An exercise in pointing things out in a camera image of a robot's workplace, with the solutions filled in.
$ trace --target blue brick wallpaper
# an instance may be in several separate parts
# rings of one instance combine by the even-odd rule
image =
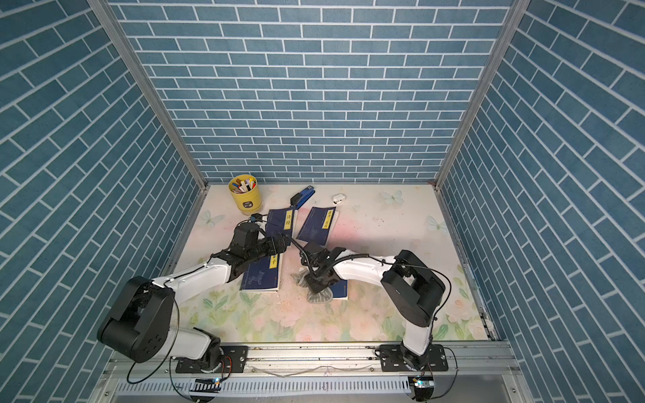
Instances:
[[[87,399],[197,187],[85,0],[0,1],[0,402]]]
[[[645,402],[644,22],[532,0],[443,190],[536,401]]]
[[[433,179],[510,3],[110,2],[212,182]]]

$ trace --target dark blue book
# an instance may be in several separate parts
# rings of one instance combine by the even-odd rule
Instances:
[[[329,289],[332,291],[334,299],[347,299],[347,280],[340,280]]]
[[[277,291],[280,283],[280,255],[265,256],[248,265],[240,291]]]
[[[264,227],[266,236],[272,237],[280,233],[290,237],[293,236],[293,225],[295,224],[297,212],[294,208],[269,210],[269,214],[266,217],[266,226]],[[286,244],[289,246],[291,241],[287,240]]]
[[[313,242],[325,246],[329,231],[332,228],[333,216],[336,214],[336,207],[320,208],[312,207],[304,220],[303,227],[298,233],[298,239],[304,242]]]
[[[304,220],[303,227],[298,233],[298,239],[325,246],[327,244],[327,238],[329,237],[329,231],[331,231],[333,226],[335,214],[336,207],[312,207],[306,220]],[[330,289],[335,299],[347,299],[347,280],[340,280],[331,286]]]

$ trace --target metal mounting plate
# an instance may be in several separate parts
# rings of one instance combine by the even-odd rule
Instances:
[[[430,344],[428,349],[430,369],[432,372],[447,371],[448,361],[446,360],[443,346],[440,344]],[[414,369],[408,367],[405,361],[403,361],[400,344],[381,344],[378,351],[381,358],[381,371],[414,371]]]
[[[233,364],[232,373],[242,373],[244,372],[244,366],[246,365],[246,355],[248,354],[247,346],[221,346],[222,351],[224,352],[225,357],[231,358],[231,363]],[[204,375],[204,373],[199,369],[198,366],[194,365],[195,360],[189,359],[179,359],[177,361],[177,368],[175,369],[176,373],[199,373]],[[228,360],[224,360],[224,374],[227,374],[230,368]]]

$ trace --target yellow pen holder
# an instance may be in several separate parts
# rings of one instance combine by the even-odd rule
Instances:
[[[246,193],[235,193],[234,190],[236,189],[236,187],[233,186],[233,183],[237,183],[237,179],[239,179],[240,182],[244,182],[247,179],[253,179],[253,181],[255,182],[255,187]],[[228,183],[228,189],[231,192],[233,200],[235,200],[237,208],[239,208],[243,214],[251,215],[253,213],[257,213],[262,209],[262,195],[260,194],[260,185],[257,183],[257,179],[254,176],[238,175],[231,179],[231,181]]]

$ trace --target stapler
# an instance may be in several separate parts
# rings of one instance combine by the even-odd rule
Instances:
[[[290,200],[291,207],[298,210],[315,193],[313,186],[307,186],[300,193],[296,193]]]

